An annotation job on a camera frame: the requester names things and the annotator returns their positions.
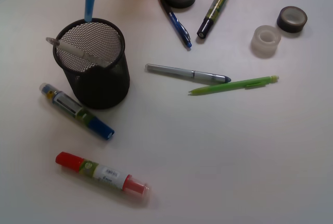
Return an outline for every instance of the mechanical pencil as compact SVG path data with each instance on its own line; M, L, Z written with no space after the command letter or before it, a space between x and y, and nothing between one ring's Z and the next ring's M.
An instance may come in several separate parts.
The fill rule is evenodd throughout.
M111 64L111 63L109 63L103 59L100 59L94 55L91 55L88 52L83 51L71 44L65 43L62 40L58 40L58 39L54 39L54 38L46 38L46 41L48 43L52 44L55 48L66 51L73 56L90 61L91 63L97 64L103 68L108 67Z
M234 89L246 89L256 86L265 86L269 83L275 83L279 79L279 76L272 77L261 77L251 80L239 81L239 82L230 82L226 84L218 84L213 86L206 86L190 91L190 95L204 95Z

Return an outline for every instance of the pen holder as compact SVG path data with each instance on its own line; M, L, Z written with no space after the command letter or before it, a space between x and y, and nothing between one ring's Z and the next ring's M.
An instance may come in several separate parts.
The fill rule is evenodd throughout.
M82 19L64 28L57 39L110 62L103 68L53 48L53 56L80 102L90 108L106 109L125 98L130 87L130 74L124 36L115 25L97 18L91 22Z

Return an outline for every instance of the pen clip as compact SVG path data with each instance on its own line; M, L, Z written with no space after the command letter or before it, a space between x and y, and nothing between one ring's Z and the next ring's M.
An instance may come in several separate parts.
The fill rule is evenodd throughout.
M188 38L189 40L191 40L191 38L189 37L189 33L187 32L187 30L185 29L185 27L181 24L181 22L178 21L178 23L181 25L182 29L184 30L184 33L185 33L185 35L187 36L187 38Z
M267 85L267 83L265 83L265 82L258 82L258 83L254 83L254 84L245 85L245 88L259 87L259 86L266 86L266 85Z

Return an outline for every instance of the green mechanical pencil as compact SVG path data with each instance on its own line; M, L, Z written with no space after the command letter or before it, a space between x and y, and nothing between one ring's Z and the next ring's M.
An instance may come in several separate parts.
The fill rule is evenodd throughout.
M235 89L246 89L257 86L265 86L269 83L275 83L279 79L279 76L271 76L271 77L261 77L251 80L239 81L239 82L230 82L224 84L218 84L213 86L206 86L202 88L198 88L190 91L190 95L204 95L211 94L216 92L235 90Z

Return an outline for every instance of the pencil tip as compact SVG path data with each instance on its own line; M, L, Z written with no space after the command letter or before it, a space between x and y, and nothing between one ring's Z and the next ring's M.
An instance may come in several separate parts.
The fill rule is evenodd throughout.
M52 44L53 46L58 46L59 45L59 41L57 39L54 38L46 38L46 41L50 44Z

